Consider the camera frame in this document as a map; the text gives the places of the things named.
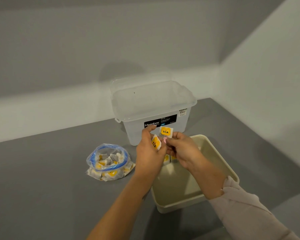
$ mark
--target black label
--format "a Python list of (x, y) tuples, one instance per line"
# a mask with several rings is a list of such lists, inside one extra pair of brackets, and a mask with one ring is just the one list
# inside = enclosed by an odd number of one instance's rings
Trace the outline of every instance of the black label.
[(175, 123), (176, 121), (177, 121), (177, 115), (174, 114), (174, 115), (164, 117), (161, 119), (147, 121), (144, 123), (144, 128), (146, 128), (149, 125), (156, 125), (157, 127), (164, 126), (164, 125)]

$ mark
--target gray countertop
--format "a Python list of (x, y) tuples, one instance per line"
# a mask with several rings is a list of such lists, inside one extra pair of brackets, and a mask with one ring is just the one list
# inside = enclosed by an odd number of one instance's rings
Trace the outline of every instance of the gray countertop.
[[(184, 133), (206, 135), (240, 185), (289, 218), (280, 205), (300, 195), (300, 168), (288, 157), (210, 98), (192, 108)], [(135, 161), (136, 147), (114, 119), (1, 142), (0, 239), (84, 239), (133, 174), (108, 182), (85, 175), (101, 143), (123, 146)], [(208, 202), (163, 215), (148, 194), (131, 239), (193, 239), (221, 226)]]

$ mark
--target beige plastic tray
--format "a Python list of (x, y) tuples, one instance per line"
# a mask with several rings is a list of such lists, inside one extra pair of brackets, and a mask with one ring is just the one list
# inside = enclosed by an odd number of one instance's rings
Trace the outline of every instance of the beige plastic tray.
[[(225, 175), (239, 178), (204, 135), (191, 136), (201, 153)], [(153, 182), (151, 193), (160, 213), (168, 213), (206, 200), (194, 177), (179, 162), (163, 166)]]

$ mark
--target tattoo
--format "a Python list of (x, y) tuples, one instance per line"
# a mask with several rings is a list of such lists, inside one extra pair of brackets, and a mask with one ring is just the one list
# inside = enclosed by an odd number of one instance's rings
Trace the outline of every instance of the tattoo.
[(149, 192), (150, 192), (150, 190), (145, 193), (145, 195), (142, 197), (143, 200), (145, 200), (147, 198), (147, 195), (148, 195)]

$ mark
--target sleeve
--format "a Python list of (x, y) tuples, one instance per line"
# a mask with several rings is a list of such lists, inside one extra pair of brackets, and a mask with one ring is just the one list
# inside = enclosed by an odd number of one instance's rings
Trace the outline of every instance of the sleeve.
[(209, 202), (233, 240), (300, 240), (255, 194), (245, 192), (230, 176), (223, 191), (221, 197)]

